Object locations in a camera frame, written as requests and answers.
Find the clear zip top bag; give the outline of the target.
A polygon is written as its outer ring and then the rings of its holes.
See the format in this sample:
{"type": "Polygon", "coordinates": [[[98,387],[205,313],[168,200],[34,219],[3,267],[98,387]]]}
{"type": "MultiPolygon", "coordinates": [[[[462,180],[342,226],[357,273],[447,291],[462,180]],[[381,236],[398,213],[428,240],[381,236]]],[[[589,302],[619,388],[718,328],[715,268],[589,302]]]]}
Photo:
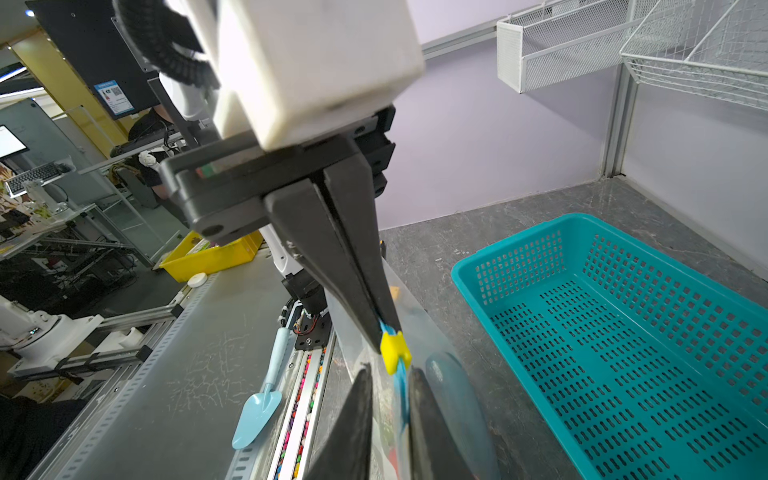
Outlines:
{"type": "Polygon", "coordinates": [[[353,385],[310,478],[499,478],[487,422],[453,345],[392,268],[384,271],[412,360],[390,375],[343,304],[326,295],[353,385]]]}

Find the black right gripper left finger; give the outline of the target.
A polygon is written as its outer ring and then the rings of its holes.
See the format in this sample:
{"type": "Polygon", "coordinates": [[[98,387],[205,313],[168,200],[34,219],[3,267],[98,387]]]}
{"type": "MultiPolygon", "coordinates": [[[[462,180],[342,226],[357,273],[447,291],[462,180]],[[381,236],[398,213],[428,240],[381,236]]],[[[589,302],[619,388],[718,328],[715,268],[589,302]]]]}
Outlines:
{"type": "Polygon", "coordinates": [[[359,370],[339,418],[306,479],[361,480],[370,476],[373,379],[370,367],[359,370]]]}

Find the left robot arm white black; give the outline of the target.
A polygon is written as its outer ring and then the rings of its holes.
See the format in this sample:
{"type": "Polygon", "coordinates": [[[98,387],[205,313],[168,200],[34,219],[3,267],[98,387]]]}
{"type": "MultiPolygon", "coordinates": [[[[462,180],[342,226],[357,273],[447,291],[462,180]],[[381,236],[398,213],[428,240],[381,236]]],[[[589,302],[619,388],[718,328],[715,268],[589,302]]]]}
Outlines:
{"type": "Polygon", "coordinates": [[[118,1],[140,54],[218,93],[218,139],[163,163],[193,228],[270,226],[389,362],[408,347],[379,250],[375,199],[394,101],[424,72],[404,1],[118,1]]]}

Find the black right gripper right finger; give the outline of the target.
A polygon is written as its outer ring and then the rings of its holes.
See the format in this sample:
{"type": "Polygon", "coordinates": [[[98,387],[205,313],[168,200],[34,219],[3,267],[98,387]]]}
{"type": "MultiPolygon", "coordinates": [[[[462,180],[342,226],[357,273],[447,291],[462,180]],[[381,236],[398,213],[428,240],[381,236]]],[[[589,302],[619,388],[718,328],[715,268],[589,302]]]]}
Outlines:
{"type": "Polygon", "coordinates": [[[422,369],[408,374],[413,479],[474,479],[422,369]]]}

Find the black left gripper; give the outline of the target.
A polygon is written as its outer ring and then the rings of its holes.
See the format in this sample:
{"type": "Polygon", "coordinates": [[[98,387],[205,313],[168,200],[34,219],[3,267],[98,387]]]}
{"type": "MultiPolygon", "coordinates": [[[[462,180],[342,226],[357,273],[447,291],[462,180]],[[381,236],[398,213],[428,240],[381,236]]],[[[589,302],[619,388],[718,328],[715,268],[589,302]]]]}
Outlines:
{"type": "Polygon", "coordinates": [[[240,133],[164,160],[160,177],[190,229],[213,244],[231,243],[270,220],[288,253],[379,351],[381,324],[401,330],[375,208],[395,149],[387,138],[395,115],[389,105],[325,138],[272,152],[254,133],[240,133]],[[323,169],[335,216],[308,180],[323,169]]]}

